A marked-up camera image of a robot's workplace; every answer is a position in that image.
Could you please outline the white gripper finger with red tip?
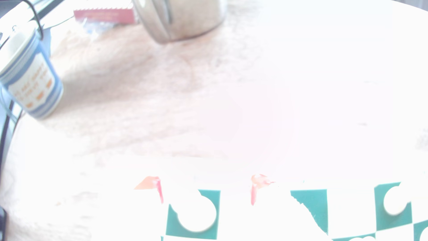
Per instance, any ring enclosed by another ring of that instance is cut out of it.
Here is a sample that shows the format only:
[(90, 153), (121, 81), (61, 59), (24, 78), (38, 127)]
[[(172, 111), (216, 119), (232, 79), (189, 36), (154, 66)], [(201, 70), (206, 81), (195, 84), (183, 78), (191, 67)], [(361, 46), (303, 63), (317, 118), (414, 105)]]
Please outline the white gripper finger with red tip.
[(265, 175), (251, 177), (251, 238), (254, 241), (330, 241), (308, 208)]
[(133, 189), (107, 194), (108, 241), (161, 241), (163, 193), (159, 177), (145, 177)]

